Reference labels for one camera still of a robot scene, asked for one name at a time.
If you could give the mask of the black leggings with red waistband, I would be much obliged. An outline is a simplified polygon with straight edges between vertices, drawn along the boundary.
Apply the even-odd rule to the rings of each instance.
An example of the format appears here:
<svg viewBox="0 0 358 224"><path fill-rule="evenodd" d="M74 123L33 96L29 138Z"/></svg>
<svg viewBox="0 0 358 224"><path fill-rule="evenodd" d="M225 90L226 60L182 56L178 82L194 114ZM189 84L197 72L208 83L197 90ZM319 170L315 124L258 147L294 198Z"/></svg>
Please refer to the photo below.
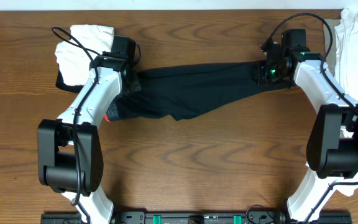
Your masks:
<svg viewBox="0 0 358 224"><path fill-rule="evenodd" d="M243 98L289 87L286 82L259 85L254 80L259 65L259 61L209 63L141 71L140 90L115 98L104 118L192 119Z"/></svg>

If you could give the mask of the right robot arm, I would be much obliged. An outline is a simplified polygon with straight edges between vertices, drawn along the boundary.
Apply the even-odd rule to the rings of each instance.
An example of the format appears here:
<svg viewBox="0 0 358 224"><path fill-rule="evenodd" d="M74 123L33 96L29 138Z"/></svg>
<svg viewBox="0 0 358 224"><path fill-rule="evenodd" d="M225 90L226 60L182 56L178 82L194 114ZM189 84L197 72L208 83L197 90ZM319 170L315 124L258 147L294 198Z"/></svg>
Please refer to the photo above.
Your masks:
<svg viewBox="0 0 358 224"><path fill-rule="evenodd" d="M335 192L348 197L358 189L358 101L331 75L326 59L311 52L303 29L268 38L261 46L266 61L255 75L259 85L296 85L316 111L306 146L307 173L286 200L281 223L317 223Z"/></svg>

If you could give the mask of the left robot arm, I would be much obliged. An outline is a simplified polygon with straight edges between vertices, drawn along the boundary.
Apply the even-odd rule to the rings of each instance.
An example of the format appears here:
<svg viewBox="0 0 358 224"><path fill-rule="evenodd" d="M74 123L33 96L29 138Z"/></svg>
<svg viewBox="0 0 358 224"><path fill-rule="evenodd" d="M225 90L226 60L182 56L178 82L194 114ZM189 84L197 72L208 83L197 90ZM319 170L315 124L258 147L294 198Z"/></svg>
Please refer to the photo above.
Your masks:
<svg viewBox="0 0 358 224"><path fill-rule="evenodd" d="M76 214L43 214L41 223L114 223L114 204L101 186L104 162L98 129L118 96L140 90L134 71L140 48L128 37L114 38L110 52L89 64L87 82L57 119L37 129L39 181L62 194Z"/></svg>

